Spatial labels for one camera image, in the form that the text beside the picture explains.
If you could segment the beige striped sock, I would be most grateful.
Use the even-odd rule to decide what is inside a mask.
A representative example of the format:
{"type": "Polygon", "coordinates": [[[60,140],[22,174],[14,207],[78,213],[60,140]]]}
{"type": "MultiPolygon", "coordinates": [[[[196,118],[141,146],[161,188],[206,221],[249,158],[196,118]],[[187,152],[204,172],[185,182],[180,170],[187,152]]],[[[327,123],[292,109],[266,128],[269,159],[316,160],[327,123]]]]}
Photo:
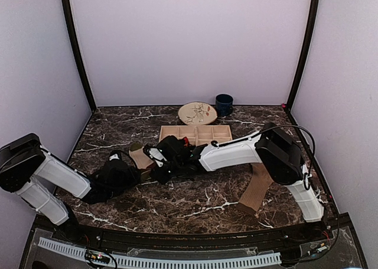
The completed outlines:
{"type": "Polygon", "coordinates": [[[135,161],[137,168],[142,171],[150,170],[155,166],[155,162],[144,153],[144,146],[139,142],[130,145],[129,155],[135,161]]]}

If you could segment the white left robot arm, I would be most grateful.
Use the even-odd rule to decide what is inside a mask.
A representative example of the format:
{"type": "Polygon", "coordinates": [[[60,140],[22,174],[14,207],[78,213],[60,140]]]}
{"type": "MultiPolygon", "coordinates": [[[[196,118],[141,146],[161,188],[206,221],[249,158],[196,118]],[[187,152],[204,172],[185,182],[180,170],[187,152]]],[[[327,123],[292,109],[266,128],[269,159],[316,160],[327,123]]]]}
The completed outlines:
{"type": "Polygon", "coordinates": [[[128,164],[122,151],[115,150],[104,165],[88,176],[52,154],[39,136],[27,134],[1,147],[1,189],[15,193],[44,215],[71,243],[83,239],[69,207],[44,185],[51,183],[75,198],[94,205],[105,203],[141,182],[135,163],[128,164]]]}

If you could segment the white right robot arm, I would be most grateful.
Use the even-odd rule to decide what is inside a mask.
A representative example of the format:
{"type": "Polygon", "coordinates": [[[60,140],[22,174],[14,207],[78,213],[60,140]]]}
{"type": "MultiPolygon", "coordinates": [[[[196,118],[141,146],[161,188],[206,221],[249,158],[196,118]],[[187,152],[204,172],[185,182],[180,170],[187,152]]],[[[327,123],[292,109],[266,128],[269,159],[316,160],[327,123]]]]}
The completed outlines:
{"type": "Polygon", "coordinates": [[[216,171],[249,163],[262,163],[271,179],[285,186],[293,195],[308,224],[301,236],[315,241],[324,232],[321,221],[325,207],[311,185],[311,165],[302,156],[301,147],[284,131],[284,126],[268,122],[260,131],[219,143],[190,145],[173,135],[156,146],[144,146],[144,154],[156,163],[151,177],[165,184],[181,173],[216,171]]]}

